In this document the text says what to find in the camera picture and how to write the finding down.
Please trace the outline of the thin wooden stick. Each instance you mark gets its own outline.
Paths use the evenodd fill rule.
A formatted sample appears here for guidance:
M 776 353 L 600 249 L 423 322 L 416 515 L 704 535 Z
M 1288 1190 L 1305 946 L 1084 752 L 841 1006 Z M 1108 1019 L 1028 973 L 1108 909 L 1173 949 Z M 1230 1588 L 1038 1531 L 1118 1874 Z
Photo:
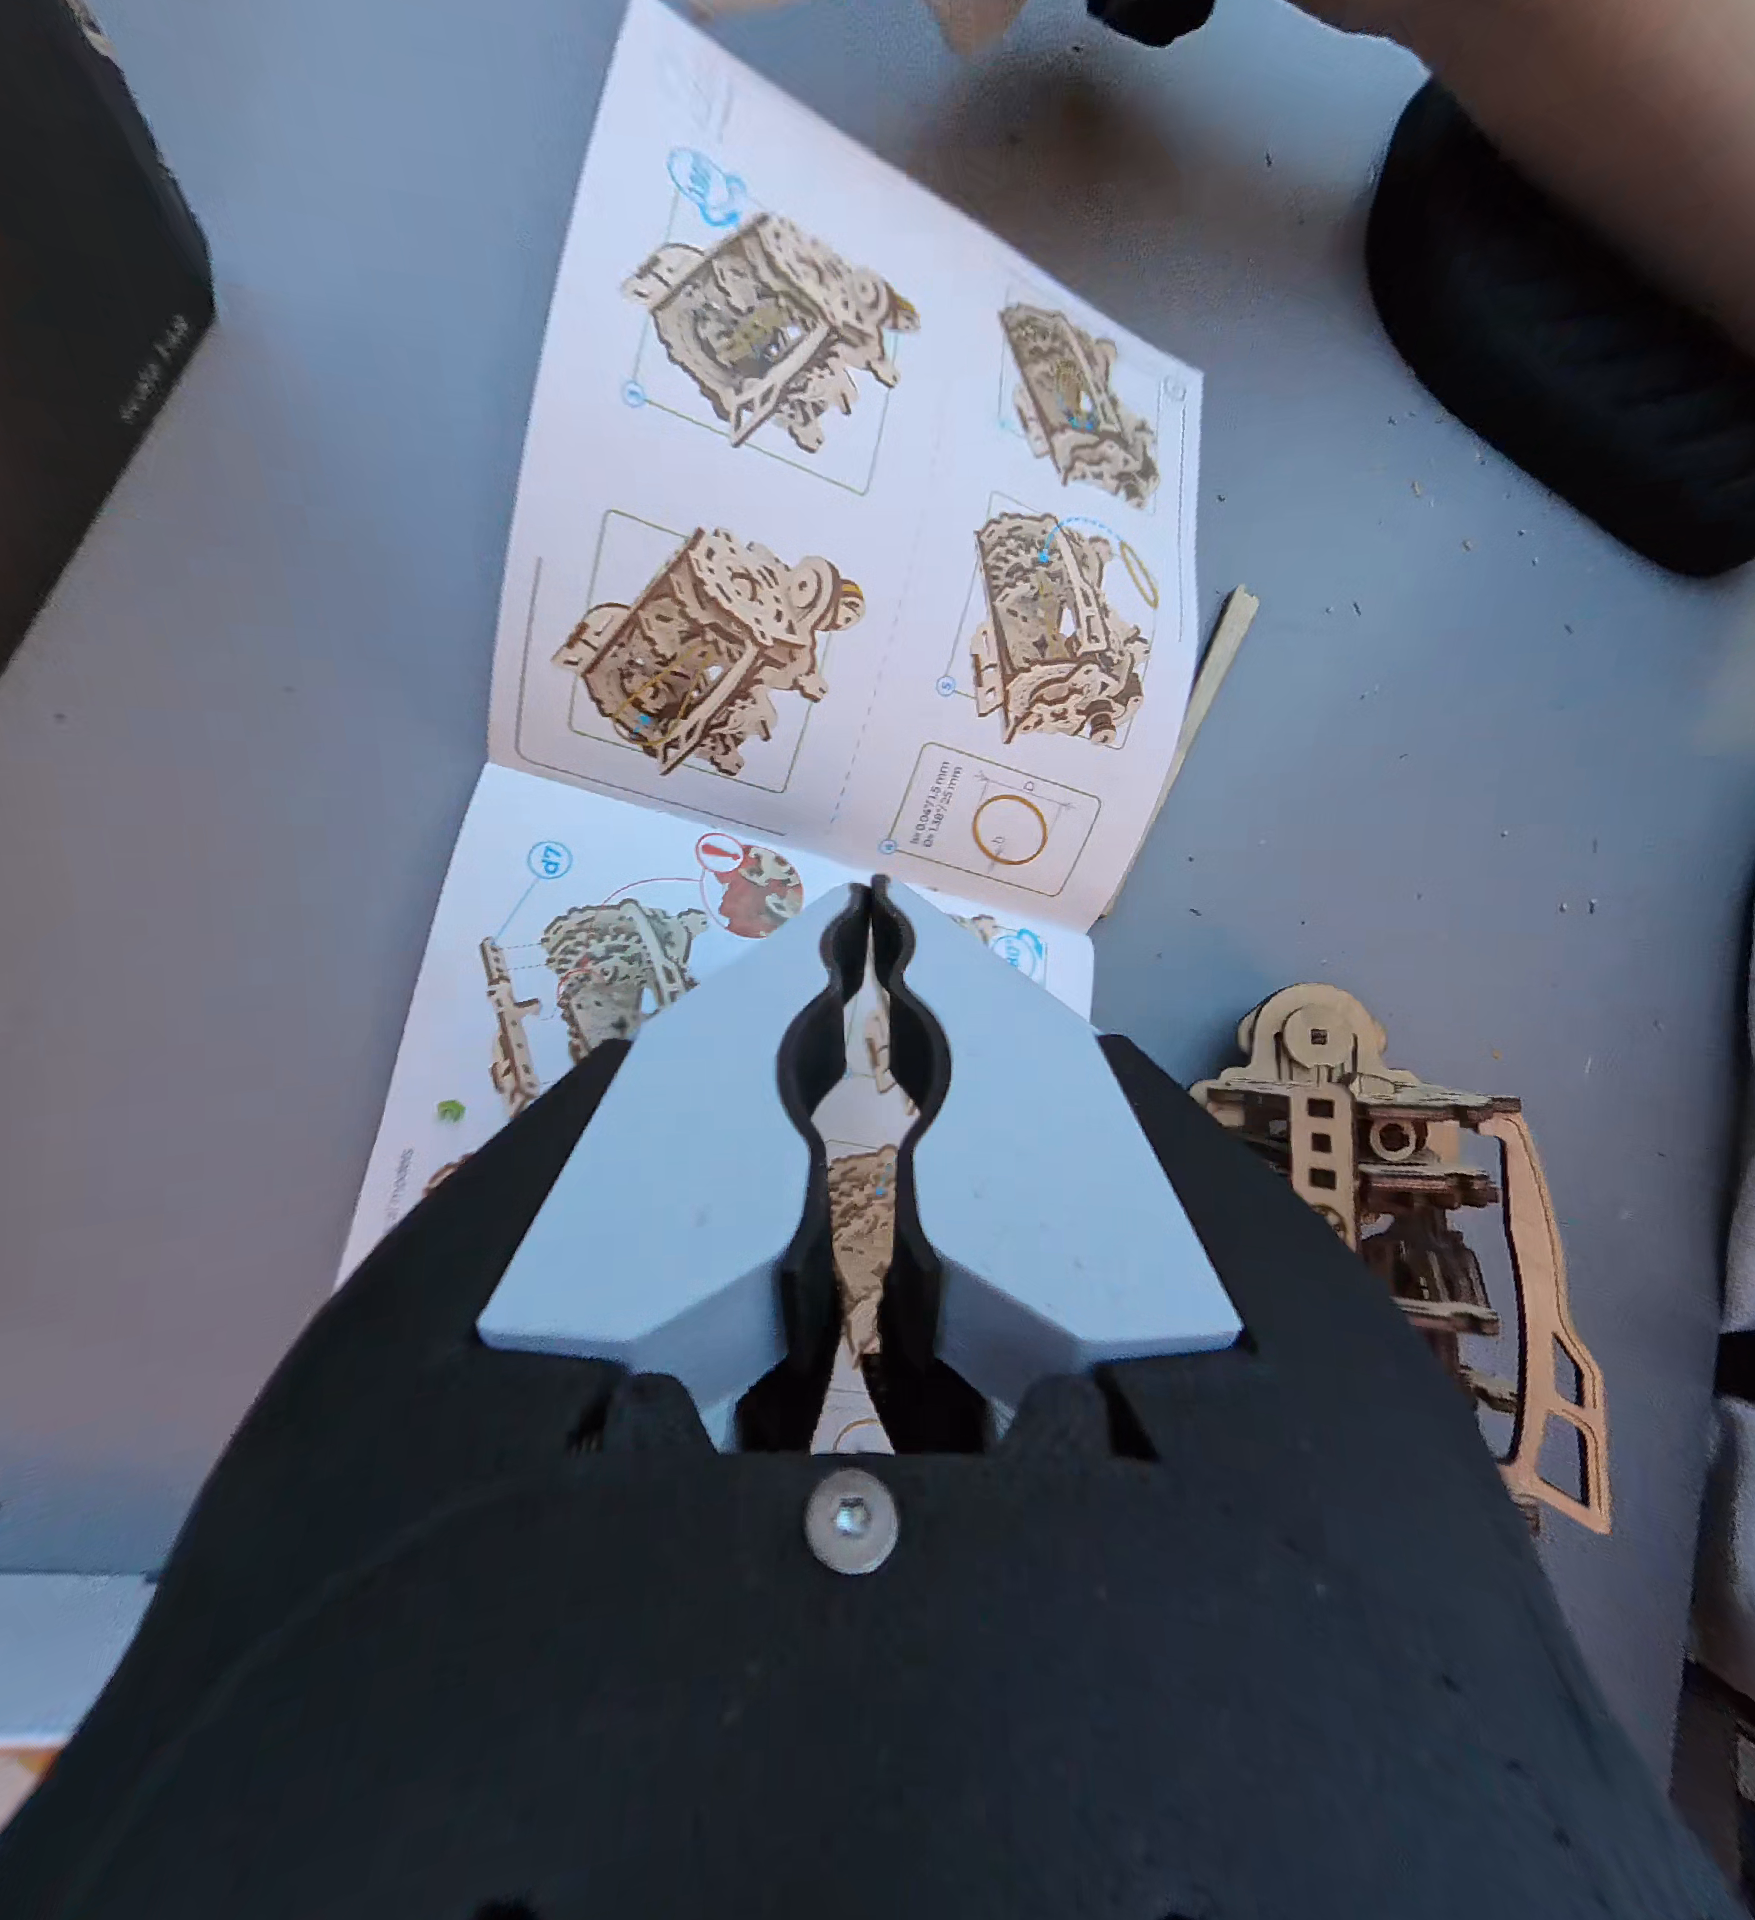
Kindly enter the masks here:
M 1124 768 L 1116 777 L 1121 792 L 1119 826 L 1110 853 L 1110 873 L 1099 880 L 1098 913 L 1101 925 L 1121 898 L 1151 828 L 1171 802 L 1171 794 L 1197 746 L 1199 731 L 1217 705 L 1261 609 L 1258 597 L 1244 585 L 1230 589 L 1214 614 L 1208 637 L 1190 659 L 1174 655 L 1171 667 L 1189 665 L 1184 679 L 1171 681 L 1171 695 L 1153 695 L 1145 683 L 1121 725 Z

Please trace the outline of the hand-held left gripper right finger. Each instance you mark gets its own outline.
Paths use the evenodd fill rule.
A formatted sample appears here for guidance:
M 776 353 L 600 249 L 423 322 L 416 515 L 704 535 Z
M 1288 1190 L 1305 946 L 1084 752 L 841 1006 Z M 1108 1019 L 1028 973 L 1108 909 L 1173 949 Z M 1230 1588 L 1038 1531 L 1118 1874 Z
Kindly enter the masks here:
M 871 962 L 913 1109 L 871 1384 L 896 1452 L 982 1452 L 1043 1379 L 1234 1344 L 1240 1311 L 1095 1029 L 887 876 Z

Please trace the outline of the black puzzle kit box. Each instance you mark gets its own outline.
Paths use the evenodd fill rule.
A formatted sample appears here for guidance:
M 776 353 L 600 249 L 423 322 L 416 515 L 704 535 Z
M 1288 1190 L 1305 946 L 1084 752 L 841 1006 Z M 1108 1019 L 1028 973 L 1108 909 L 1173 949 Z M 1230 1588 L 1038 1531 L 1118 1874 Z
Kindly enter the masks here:
M 0 677 L 215 313 L 95 7 L 0 2 Z

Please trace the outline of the person's right forearm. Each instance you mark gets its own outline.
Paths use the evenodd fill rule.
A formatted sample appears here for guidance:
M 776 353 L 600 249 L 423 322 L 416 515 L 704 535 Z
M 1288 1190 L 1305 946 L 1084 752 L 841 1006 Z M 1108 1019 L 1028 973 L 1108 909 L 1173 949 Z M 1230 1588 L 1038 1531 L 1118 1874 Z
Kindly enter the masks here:
M 1755 358 L 1755 2 L 1314 2 Z

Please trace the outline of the black quilted pad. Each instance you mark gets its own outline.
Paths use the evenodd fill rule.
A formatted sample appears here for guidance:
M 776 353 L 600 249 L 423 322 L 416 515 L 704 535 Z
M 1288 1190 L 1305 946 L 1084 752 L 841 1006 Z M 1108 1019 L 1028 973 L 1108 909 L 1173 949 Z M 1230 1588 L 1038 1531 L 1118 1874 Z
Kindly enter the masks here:
M 1530 182 L 1439 80 L 1391 132 L 1365 267 L 1440 405 L 1610 538 L 1688 578 L 1755 558 L 1755 358 Z

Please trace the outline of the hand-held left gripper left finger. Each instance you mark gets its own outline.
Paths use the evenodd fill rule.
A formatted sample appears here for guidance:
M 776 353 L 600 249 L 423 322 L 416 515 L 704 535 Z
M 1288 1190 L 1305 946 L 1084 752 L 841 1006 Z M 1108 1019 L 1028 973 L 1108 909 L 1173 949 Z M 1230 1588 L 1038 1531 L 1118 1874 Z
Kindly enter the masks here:
M 638 1032 L 481 1311 L 487 1346 L 675 1379 L 721 1449 L 814 1449 L 841 1344 L 817 1106 L 870 909 L 870 883 L 832 890 Z

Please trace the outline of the illustrated instruction booklet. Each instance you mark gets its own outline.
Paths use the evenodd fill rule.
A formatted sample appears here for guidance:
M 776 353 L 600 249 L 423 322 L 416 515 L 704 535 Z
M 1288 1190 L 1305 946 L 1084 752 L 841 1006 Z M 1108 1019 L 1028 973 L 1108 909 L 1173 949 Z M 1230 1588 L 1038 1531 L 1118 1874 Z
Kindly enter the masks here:
M 1203 373 L 631 3 L 487 760 L 341 1279 L 604 1040 L 886 871 L 1087 1014 L 1203 648 Z

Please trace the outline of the wooden mechanical model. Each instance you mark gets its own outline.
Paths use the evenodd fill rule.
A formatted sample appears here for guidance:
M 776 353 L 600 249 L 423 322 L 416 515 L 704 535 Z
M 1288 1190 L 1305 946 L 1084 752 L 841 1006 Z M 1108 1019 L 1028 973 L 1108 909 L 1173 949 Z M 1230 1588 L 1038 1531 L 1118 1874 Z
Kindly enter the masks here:
M 1364 1261 L 1473 1410 L 1507 1424 L 1496 1466 L 1526 1521 L 1553 1511 L 1607 1536 L 1606 1382 L 1522 1100 L 1390 1067 L 1384 1023 L 1324 982 L 1267 995 L 1236 1045 L 1190 1095 Z

